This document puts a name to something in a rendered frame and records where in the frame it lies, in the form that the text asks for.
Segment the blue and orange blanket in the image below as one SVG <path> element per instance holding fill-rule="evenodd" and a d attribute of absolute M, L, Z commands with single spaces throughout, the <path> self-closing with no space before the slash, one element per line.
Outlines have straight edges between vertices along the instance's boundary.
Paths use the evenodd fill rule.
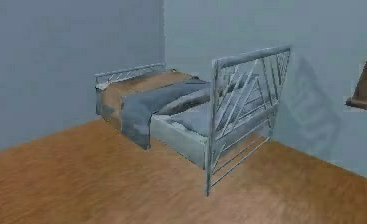
<path fill-rule="evenodd" d="M 144 150 L 151 147 L 151 117 L 173 101 L 210 84 L 180 72 L 148 72 L 96 87 L 96 112 Z"/>

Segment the gray pillow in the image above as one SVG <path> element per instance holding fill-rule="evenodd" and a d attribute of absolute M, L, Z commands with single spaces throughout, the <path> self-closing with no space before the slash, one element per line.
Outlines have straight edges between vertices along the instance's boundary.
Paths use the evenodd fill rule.
<path fill-rule="evenodd" d="M 210 89 L 204 88 L 190 94 L 179 97 L 168 103 L 157 112 L 157 115 L 173 115 L 183 112 L 210 100 Z"/>

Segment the white metal frame bed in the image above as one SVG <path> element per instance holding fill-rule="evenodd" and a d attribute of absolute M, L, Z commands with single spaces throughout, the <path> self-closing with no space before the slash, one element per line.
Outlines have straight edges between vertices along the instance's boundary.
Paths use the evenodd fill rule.
<path fill-rule="evenodd" d="M 211 190 L 274 132 L 291 48 L 259 49 L 213 60 L 210 100 L 173 115 L 151 117 L 150 143 L 157 139 L 205 172 Z M 163 63 L 99 73 L 96 87 L 148 72 L 180 72 Z"/>

